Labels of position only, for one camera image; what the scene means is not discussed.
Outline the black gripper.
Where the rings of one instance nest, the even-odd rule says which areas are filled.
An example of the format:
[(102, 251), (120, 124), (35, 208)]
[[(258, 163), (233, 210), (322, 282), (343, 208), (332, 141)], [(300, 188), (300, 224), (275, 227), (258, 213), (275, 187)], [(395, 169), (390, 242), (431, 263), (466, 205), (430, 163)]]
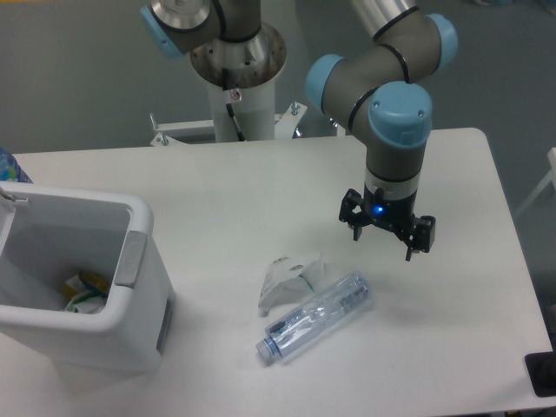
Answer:
[(428, 253), (434, 244), (436, 218), (414, 215), (417, 189), (400, 200), (376, 196), (379, 191), (372, 192), (365, 187), (363, 198), (356, 190), (349, 189), (342, 198), (339, 220), (353, 231), (353, 240), (357, 242), (362, 230), (371, 225), (401, 235), (400, 240), (407, 246), (406, 261), (411, 261), (413, 254)]

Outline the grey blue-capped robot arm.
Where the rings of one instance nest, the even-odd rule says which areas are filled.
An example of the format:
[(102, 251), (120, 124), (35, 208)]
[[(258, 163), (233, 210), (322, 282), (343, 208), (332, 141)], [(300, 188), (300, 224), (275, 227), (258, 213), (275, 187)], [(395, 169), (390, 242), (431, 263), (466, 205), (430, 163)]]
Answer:
[[(451, 62), (458, 37), (452, 23), (426, 15), (413, 1), (355, 1), (373, 41), (354, 60), (334, 54), (310, 68), (305, 93), (366, 149), (362, 192), (349, 190), (339, 218), (360, 236), (372, 225), (394, 234), (407, 253), (428, 252), (435, 219), (417, 216), (414, 202), (433, 103), (420, 80)], [(257, 1), (150, 1), (142, 20), (168, 58), (189, 56), (214, 98), (220, 142), (265, 140), (275, 133), (275, 99), (253, 95), (271, 86), (286, 62), (281, 34), (261, 18)]]

